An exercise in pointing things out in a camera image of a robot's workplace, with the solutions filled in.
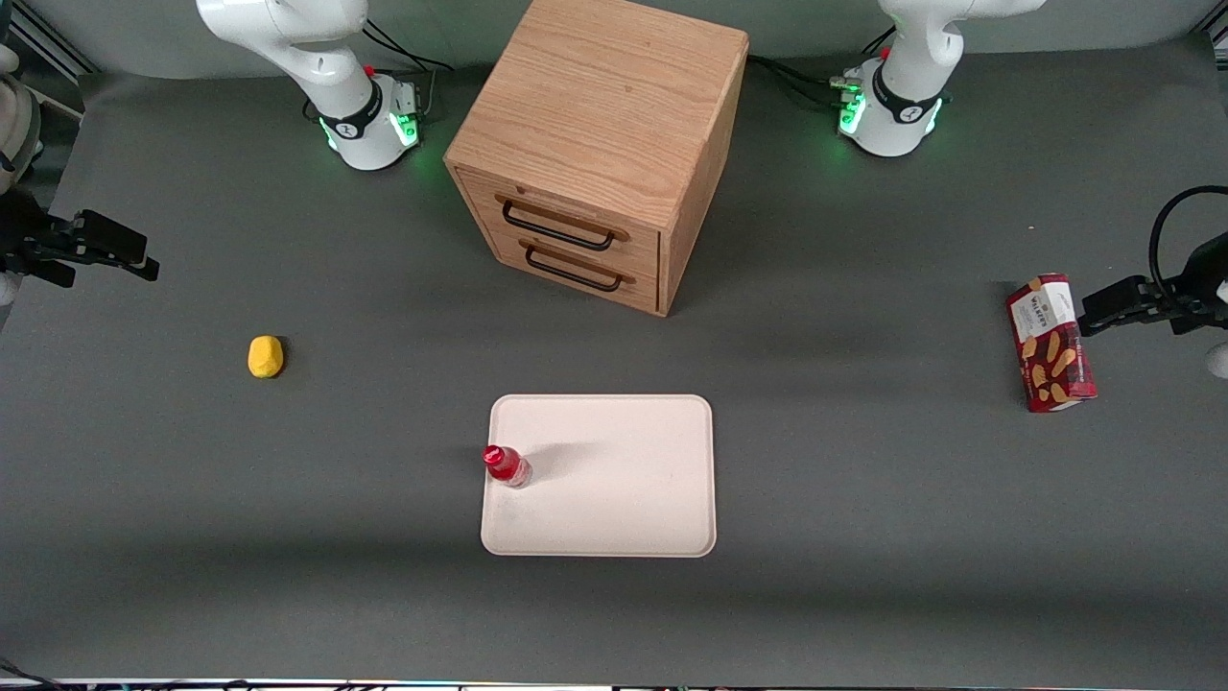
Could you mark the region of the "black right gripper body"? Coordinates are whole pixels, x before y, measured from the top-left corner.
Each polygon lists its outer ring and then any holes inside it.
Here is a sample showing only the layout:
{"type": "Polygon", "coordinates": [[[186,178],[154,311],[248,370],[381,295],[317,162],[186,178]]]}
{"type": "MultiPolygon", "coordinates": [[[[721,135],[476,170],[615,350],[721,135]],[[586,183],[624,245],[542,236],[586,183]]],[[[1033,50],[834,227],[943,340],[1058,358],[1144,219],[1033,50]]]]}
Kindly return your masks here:
{"type": "Polygon", "coordinates": [[[27,259],[61,261],[72,250],[71,233],[70,220],[48,214],[28,191],[2,193],[2,272],[27,272],[27,259]]]}

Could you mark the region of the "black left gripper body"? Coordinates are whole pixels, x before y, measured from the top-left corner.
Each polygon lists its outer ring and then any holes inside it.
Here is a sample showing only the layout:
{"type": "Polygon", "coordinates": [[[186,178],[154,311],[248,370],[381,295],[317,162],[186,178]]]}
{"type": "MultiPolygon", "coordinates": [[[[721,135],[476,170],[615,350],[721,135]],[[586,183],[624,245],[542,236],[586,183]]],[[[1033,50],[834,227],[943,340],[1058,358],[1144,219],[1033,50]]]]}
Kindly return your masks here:
{"type": "Polygon", "coordinates": [[[1203,242],[1192,250],[1183,272],[1174,279],[1164,279],[1159,263],[1160,236],[1149,236],[1147,245],[1147,264],[1160,298],[1158,315],[1169,322],[1172,311],[1211,312],[1212,326],[1224,326],[1226,280],[1227,280],[1227,234],[1219,233],[1214,239],[1203,242]]]}

